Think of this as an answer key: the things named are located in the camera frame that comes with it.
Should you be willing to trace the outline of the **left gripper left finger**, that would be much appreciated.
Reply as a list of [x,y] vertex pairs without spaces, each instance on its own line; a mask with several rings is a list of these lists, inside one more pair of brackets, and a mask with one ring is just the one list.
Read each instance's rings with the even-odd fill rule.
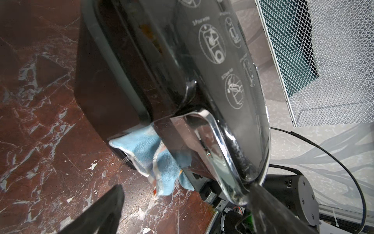
[[120,184],[115,185],[72,223],[61,234],[115,234],[117,233],[125,193]]

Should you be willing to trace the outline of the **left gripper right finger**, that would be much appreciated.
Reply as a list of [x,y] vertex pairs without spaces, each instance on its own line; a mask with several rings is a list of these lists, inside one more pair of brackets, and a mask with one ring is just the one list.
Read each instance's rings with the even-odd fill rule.
[[250,184],[248,209],[257,234],[316,234],[317,231],[288,210],[257,183]]

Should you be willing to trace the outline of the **blue pink patterned cloth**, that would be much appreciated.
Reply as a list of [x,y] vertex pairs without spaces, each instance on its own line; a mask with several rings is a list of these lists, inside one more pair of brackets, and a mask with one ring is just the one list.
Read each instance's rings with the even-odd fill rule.
[[111,139],[109,145],[130,158],[136,170],[153,185],[157,196],[171,195],[177,181],[183,188],[194,191],[179,165],[190,166],[191,157],[177,154],[175,159],[151,125]]

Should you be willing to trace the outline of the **black coffee machine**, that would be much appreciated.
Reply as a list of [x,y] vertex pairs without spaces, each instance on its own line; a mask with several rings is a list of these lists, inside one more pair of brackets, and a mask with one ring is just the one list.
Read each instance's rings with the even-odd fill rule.
[[74,95],[106,144],[151,126],[189,179],[250,202],[270,161],[257,68],[230,1],[81,1]]

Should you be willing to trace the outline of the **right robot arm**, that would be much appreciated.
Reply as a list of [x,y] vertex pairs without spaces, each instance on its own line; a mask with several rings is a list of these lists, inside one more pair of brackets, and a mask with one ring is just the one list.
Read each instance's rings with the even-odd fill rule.
[[264,185],[252,184],[245,206],[222,198],[213,183],[201,190],[215,212],[207,234],[318,234],[319,206],[305,176],[268,175]]

